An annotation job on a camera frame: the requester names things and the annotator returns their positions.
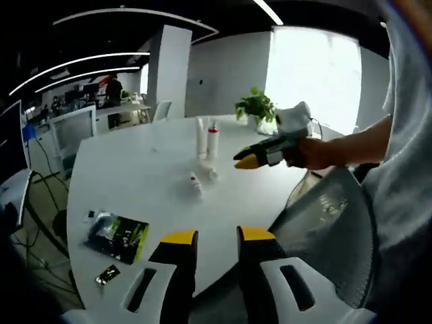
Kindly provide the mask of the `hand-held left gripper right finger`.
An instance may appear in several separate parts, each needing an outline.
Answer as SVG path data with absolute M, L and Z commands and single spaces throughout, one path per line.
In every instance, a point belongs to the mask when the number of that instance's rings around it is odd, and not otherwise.
M 298 257 L 287 257 L 263 227 L 240 225 L 239 286 L 249 323 L 372 323 L 375 313 L 352 308 L 335 286 Z

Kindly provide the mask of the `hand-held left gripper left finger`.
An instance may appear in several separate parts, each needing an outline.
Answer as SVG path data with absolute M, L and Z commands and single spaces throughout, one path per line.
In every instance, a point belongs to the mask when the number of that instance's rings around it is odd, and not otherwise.
M 93 307 L 70 310 L 63 323 L 187 323 L 195 291 L 198 232 L 162 238 L 147 261 L 119 270 Z

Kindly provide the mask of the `person's right hand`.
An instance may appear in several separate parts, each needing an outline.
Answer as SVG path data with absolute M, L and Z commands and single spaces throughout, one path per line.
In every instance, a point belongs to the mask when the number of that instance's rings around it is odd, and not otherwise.
M 287 148 L 283 157 L 288 167 L 320 170 L 329 167 L 327 143 L 316 138 L 303 138 L 295 147 Z

